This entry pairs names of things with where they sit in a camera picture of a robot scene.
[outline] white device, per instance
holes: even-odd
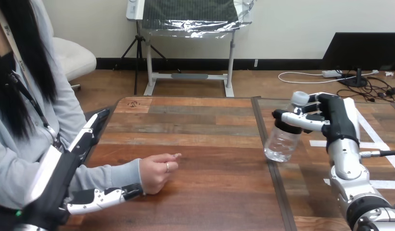
[[[342,76],[342,74],[343,74],[342,71],[335,71],[335,70],[322,71],[322,76],[325,78],[340,77]]]
[[[128,0],[127,19],[129,21],[142,20],[144,5],[145,0]]]

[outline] white tape line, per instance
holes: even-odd
[[[376,133],[376,131],[370,126],[370,124],[367,122],[367,120],[362,116],[362,114],[357,111],[357,117],[359,119],[360,125],[364,128],[364,130],[367,132],[367,134],[370,136],[370,138],[377,143],[377,145],[380,147],[380,150],[382,151],[389,151],[390,148],[387,146],[387,144],[384,143],[384,141],[380,138],[380,136]],[[386,158],[390,161],[390,163],[394,166],[395,168],[395,156],[386,156]]]
[[[329,179],[323,180],[325,184],[331,184]],[[370,180],[370,184],[376,189],[395,189],[395,180]]]
[[[326,141],[309,141],[312,147],[326,147]],[[378,143],[360,142],[360,148],[380,149]]]

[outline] wooden floor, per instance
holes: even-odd
[[[278,74],[283,71],[234,71],[233,88],[236,97],[262,96],[272,99],[289,99],[292,92],[301,90],[306,93],[329,92],[336,93],[344,86],[340,83],[325,84],[289,84],[278,80]],[[320,71],[302,71],[320,74]],[[223,74],[225,71],[200,72]],[[96,70],[91,74],[71,81],[71,84],[81,84],[81,91],[76,96],[84,111],[92,111],[101,107],[115,104],[118,100],[133,95],[134,71]],[[375,75],[395,87],[395,76],[392,79],[383,76],[384,72]],[[324,81],[323,77],[286,74],[282,76],[290,81]],[[148,82],[147,73],[141,72],[138,81],[138,95],[143,95]],[[153,95],[162,96],[205,96],[225,97],[224,84],[216,80],[158,80]],[[358,96],[359,102],[365,100]]]

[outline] tripod stand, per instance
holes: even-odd
[[[135,87],[134,87],[134,95],[137,93],[137,85],[138,85],[138,73],[139,73],[139,64],[143,62],[142,58],[142,42],[146,42],[146,39],[140,35],[140,30],[139,30],[139,22],[136,21],[136,35],[135,39],[132,41],[131,45],[128,47],[128,49],[125,51],[124,55],[122,55],[121,60],[119,61],[119,64],[122,64],[122,61],[125,58],[125,55],[128,53],[128,51],[132,48],[132,46],[137,42],[137,47],[136,47],[136,62],[135,62]],[[155,48],[151,45],[151,48],[160,55],[160,57],[163,58],[164,61],[166,61],[166,58]]]

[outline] finger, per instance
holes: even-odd
[[[165,154],[150,156],[150,159],[155,163],[166,163],[169,161],[175,161],[176,157],[172,156],[171,154],[165,153]]]
[[[151,192],[148,193],[148,194],[151,194],[151,195],[158,194],[158,193],[162,190],[163,186],[164,186],[164,184],[158,184],[158,185],[156,185],[156,186],[151,190]]]
[[[166,184],[166,182],[169,180],[169,178],[166,178],[162,183],[160,183],[159,185],[158,185],[158,189],[159,189],[159,191],[165,186],[165,184]]]
[[[177,158],[182,157],[182,153],[176,153],[176,154],[174,154],[174,155],[172,155],[172,156],[174,156],[174,157],[177,159]]]
[[[167,162],[167,166],[169,166],[169,168],[168,168],[169,171],[167,171],[167,172],[174,172],[179,168],[179,164],[175,161]]]
[[[179,168],[179,165],[175,161],[170,161],[166,163],[156,163],[156,164],[159,173],[170,173],[176,171]]]

